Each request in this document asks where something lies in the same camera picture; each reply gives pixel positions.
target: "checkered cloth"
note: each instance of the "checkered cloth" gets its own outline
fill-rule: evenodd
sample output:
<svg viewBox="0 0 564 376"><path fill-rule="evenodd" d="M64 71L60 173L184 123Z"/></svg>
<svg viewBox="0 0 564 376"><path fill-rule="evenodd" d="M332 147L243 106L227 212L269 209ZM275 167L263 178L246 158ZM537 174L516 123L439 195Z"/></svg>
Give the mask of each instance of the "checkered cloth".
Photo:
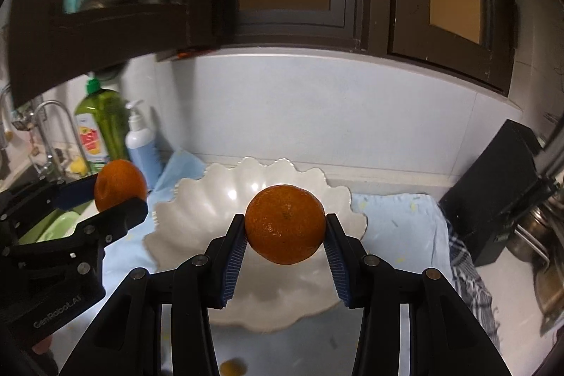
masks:
<svg viewBox="0 0 564 376"><path fill-rule="evenodd" d="M452 229L450 223L447 223L447 227L450 267L452 268L455 289L499 351L500 344L497 336L499 323L493 317L492 295L476 271L470 252Z"/></svg>

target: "orange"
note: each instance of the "orange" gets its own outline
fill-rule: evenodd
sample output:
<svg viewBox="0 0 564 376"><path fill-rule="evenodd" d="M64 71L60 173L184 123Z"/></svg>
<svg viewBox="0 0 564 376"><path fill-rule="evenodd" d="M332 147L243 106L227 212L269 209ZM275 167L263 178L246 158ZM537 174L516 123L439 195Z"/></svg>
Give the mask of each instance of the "orange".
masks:
<svg viewBox="0 0 564 376"><path fill-rule="evenodd" d="M245 231L250 246L264 258L292 265L311 257L323 242L325 211L309 191L274 185L249 203Z"/></svg>
<svg viewBox="0 0 564 376"><path fill-rule="evenodd" d="M114 160L105 165L94 184L98 210L103 212L133 197L147 200L147 185L141 171L127 160Z"/></svg>

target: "blue cloth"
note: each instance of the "blue cloth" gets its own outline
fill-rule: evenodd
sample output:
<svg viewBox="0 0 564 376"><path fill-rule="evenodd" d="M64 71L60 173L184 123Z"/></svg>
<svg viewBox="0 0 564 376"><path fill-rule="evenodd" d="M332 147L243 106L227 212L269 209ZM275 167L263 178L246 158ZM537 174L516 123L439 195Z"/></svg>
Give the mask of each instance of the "blue cloth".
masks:
<svg viewBox="0 0 564 376"><path fill-rule="evenodd" d="M106 297L55 333L51 348L60 368L123 278L137 266L151 273L156 271L154 261L142 245L143 236L154 230L154 204L173 199L174 186L180 179L199 179L204 170L205 164L190 153L179 151L170 158L148 198L146 220L106 248L103 264ZM362 240L367 252L406 271L421 273L432 266L452 283L446 222L430 196L353 194L352 208L368 218ZM170 369L169 321L170 307L164 307L162 353L164 366ZM212 326L212 334L218 364L229 358L243 358L248 365L247 376L342 375L352 371L361 321L362 310L349 310L339 303L280 332L260 335L240 327ZM407 375L409 368L408 324L408 309L402 308L400 375Z"/></svg>

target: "dish soap bottle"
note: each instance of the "dish soap bottle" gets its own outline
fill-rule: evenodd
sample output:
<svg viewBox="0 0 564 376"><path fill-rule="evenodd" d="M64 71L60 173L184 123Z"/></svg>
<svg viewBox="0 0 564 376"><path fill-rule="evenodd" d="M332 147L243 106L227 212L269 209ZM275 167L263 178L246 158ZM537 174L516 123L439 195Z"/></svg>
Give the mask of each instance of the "dish soap bottle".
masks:
<svg viewBox="0 0 564 376"><path fill-rule="evenodd" d="M137 106L143 100L131 101L125 107L131 111L129 116L129 133L125 137L129 157L145 177L147 188L152 190L163 172L163 164L154 143L155 135L147 128Z"/></svg>
<svg viewBox="0 0 564 376"><path fill-rule="evenodd" d="M116 159L129 159L125 146L128 115L119 93L106 90L89 74L87 96L74 111L80 140L93 172Z"/></svg>

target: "scalloped bowl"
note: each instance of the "scalloped bowl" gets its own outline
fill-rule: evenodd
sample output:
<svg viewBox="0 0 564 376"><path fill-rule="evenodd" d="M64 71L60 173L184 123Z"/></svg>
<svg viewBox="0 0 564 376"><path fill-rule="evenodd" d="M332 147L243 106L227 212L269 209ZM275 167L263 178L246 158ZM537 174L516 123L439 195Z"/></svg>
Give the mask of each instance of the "scalloped bowl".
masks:
<svg viewBox="0 0 564 376"><path fill-rule="evenodd" d="M181 179L175 198L157 203L155 230L143 242L159 271L177 268L202 254L213 238L225 235L235 214L244 214L262 189L291 184L313 193L325 213L337 214L347 235L362 238L367 220L351 208L347 187L331 187L318 168L299 172L286 159L263 166L245 158L234 168L214 163L199 180ZM253 332L284 329L338 303L323 245L295 265L276 265L247 245L233 299L222 310L210 309L211 323L241 325Z"/></svg>

